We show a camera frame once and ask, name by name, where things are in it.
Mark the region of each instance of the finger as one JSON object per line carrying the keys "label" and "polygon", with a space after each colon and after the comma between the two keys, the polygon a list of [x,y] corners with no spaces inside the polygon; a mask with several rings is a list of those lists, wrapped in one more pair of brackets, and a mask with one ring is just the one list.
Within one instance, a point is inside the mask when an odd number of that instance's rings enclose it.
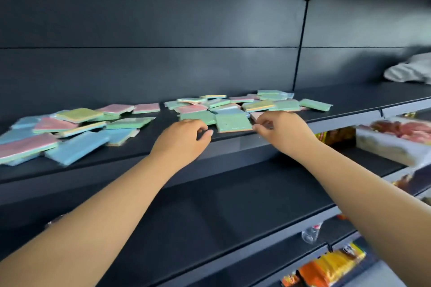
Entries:
{"label": "finger", "polygon": [[264,122],[273,122],[280,116],[279,111],[265,111],[262,115],[260,115],[256,123],[263,124]]}
{"label": "finger", "polygon": [[205,124],[200,119],[194,119],[194,120],[190,121],[190,125],[193,125],[193,127],[196,128],[196,131],[199,131],[199,129],[202,129],[203,131],[206,131],[208,129],[208,125]]}
{"label": "finger", "polygon": [[265,139],[268,139],[269,134],[271,133],[271,131],[269,129],[267,129],[266,127],[264,127],[261,124],[254,124],[253,125],[253,131],[255,131],[257,134],[263,136]]}
{"label": "finger", "polygon": [[205,150],[205,148],[211,142],[211,136],[213,136],[213,133],[214,133],[214,131],[212,129],[209,129],[205,133],[203,133],[203,135],[201,136],[199,141],[197,141],[197,143],[202,148],[202,151]]}

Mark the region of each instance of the plastic container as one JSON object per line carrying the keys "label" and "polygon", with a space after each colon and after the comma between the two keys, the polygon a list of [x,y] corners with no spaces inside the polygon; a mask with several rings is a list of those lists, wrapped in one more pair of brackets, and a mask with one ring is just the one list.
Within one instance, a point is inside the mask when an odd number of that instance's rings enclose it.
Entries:
{"label": "plastic container", "polygon": [[307,242],[308,244],[314,244],[317,241],[317,237],[319,237],[319,231],[321,226],[322,226],[322,223],[317,224],[315,226],[311,226],[306,230],[304,230],[301,233],[301,236],[304,242]]}
{"label": "plastic container", "polygon": [[[426,121],[403,117],[393,117],[387,120],[390,122],[401,122],[402,124],[420,122],[429,125],[431,128],[431,123]],[[431,163],[430,145],[409,141],[387,133],[376,132],[366,126],[356,127],[356,146],[416,169]]]}

